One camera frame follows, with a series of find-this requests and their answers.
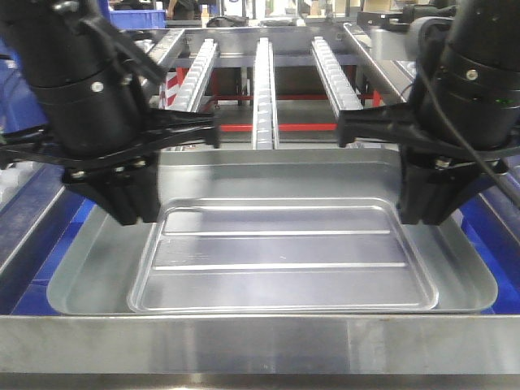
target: screw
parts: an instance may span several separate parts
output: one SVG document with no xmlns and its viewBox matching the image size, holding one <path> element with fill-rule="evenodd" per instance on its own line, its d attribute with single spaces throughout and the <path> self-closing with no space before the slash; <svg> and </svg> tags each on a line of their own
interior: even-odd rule
<svg viewBox="0 0 520 390">
<path fill-rule="evenodd" d="M 83 179 L 85 177 L 85 175 L 86 175 L 85 171 L 74 171 L 74 172 L 71 172 L 71 178 L 74 179 L 74 180 Z"/>
<path fill-rule="evenodd" d="M 146 167 L 146 160 L 144 160 L 143 158 L 140 158 L 139 160 L 136 160 L 136 161 L 133 163 L 133 166 L 134 166 L 135 168 Z"/>
<path fill-rule="evenodd" d="M 439 156 L 435 160 L 435 168 L 436 169 L 446 169 L 449 168 L 449 165 L 452 163 L 452 159 L 445 157 L 445 156 Z"/>
<path fill-rule="evenodd" d="M 466 79 L 469 81 L 475 81 L 479 78 L 479 73 L 475 69 L 470 69 L 466 72 Z"/>
<path fill-rule="evenodd" d="M 55 10 L 60 15 L 66 14 L 68 12 L 76 12 L 80 9 L 80 2 L 67 0 L 63 2 L 57 2 L 52 6 L 53 10 Z"/>
<path fill-rule="evenodd" d="M 92 85 L 90 85 L 90 89 L 92 89 L 92 92 L 100 93 L 105 88 L 105 85 L 99 81 L 94 81 Z"/>
<path fill-rule="evenodd" d="M 123 79 L 121 80 L 121 85 L 126 86 L 129 85 L 132 82 L 133 76 L 128 73 Z"/>
</svg>

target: metal tray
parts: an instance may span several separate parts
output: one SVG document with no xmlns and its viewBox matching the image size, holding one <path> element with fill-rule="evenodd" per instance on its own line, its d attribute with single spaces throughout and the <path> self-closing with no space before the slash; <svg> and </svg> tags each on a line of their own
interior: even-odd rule
<svg viewBox="0 0 520 390">
<path fill-rule="evenodd" d="M 417 311 L 438 292 L 376 198 L 174 201 L 149 236 L 136 312 Z"/>
<path fill-rule="evenodd" d="M 174 209 L 200 206 L 198 202 L 208 198 L 213 198 L 212 202 L 216 199 L 226 202 L 225 206 L 228 202 L 239 206 L 240 199 L 251 206 L 255 199 L 268 204 L 274 202 L 272 199 L 286 202 L 283 199 L 288 198 L 291 200 L 287 202 L 305 206 L 305 202 L 321 202 L 319 199 L 326 198 L 327 202 L 336 199 L 331 204 L 334 207 L 348 206 L 356 198 L 379 199 L 380 213 L 389 218 L 389 226 L 396 229 L 394 236 L 401 240 L 399 245 L 404 248 L 401 256 L 406 253 L 408 264 L 419 264 L 413 271 L 415 278 L 423 281 L 426 278 L 425 286 L 430 284 L 438 291 L 437 305 L 426 309 L 425 303 L 422 309 L 417 308 L 418 313 L 479 312 L 496 299 L 492 274 L 454 220 L 449 219 L 439 227 L 395 223 L 393 205 L 399 193 L 400 168 L 399 154 L 394 151 L 173 152 L 162 154 L 161 164 L 161 198 L 167 204 L 168 200 L 174 200 L 171 204 Z M 102 210 L 94 209 L 50 282 L 47 291 L 50 304 L 66 314 L 132 312 L 127 296 L 135 284 L 140 257 L 153 226 L 120 227 Z M 247 229 L 240 226 L 237 230 Z M 334 250 L 331 245 L 323 248 L 328 253 Z"/>
</svg>

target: blue plastic crate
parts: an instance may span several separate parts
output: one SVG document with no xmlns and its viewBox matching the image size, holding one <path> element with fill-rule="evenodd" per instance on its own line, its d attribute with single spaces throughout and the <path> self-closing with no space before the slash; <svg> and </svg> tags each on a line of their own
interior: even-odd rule
<svg viewBox="0 0 520 390">
<path fill-rule="evenodd" d="M 165 28 L 166 12 L 164 10 L 145 11 L 111 11 L 110 21 L 118 28 Z"/>
</svg>

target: black cable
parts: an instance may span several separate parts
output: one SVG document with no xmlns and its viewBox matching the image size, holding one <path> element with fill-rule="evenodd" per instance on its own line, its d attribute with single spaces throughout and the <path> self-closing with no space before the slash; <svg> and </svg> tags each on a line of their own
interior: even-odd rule
<svg viewBox="0 0 520 390">
<path fill-rule="evenodd" d="M 402 91 L 401 91 L 401 94 L 399 95 L 399 100 L 402 100 L 403 96 L 405 95 L 406 91 L 408 89 L 410 89 L 412 86 L 414 85 L 414 83 L 410 83 L 408 85 L 406 85 L 406 88 L 404 88 Z"/>
<path fill-rule="evenodd" d="M 435 111 L 439 115 L 440 119 L 443 121 L 443 123 L 446 125 L 448 130 L 452 133 L 453 137 L 457 140 L 459 145 L 466 149 L 469 154 L 471 154 L 471 157 L 473 157 L 476 164 L 482 169 L 484 173 L 486 173 L 492 180 L 495 182 L 496 186 L 500 191 L 504 193 L 506 197 L 510 199 L 510 201 L 518 208 L 520 209 L 520 196 L 509 186 L 509 183 L 504 180 L 504 177 L 498 176 L 490 167 L 489 165 L 480 157 L 479 152 L 477 152 L 473 147 L 470 145 L 468 141 L 462 136 L 462 134 L 455 128 L 455 125 L 453 125 L 452 121 L 449 120 L 448 116 L 444 113 L 444 110 L 440 106 L 439 100 L 437 99 L 437 96 L 435 95 L 435 92 L 433 90 L 433 87 L 431 86 L 431 82 L 428 80 L 428 77 L 426 75 L 426 72 L 423 69 L 423 66 L 420 63 L 417 63 L 417 73 L 421 77 L 421 81 L 424 84 L 427 92 L 430 95 L 431 102 L 433 103 L 433 106 L 435 108 Z"/>
</svg>

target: person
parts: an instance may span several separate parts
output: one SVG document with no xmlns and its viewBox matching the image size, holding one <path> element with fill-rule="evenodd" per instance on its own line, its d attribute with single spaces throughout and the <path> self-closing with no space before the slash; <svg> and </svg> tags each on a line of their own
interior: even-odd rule
<svg viewBox="0 0 520 390">
<path fill-rule="evenodd" d="M 167 18 L 173 20 L 194 20 L 200 13 L 197 0 L 170 0 L 167 8 Z"/>
</svg>

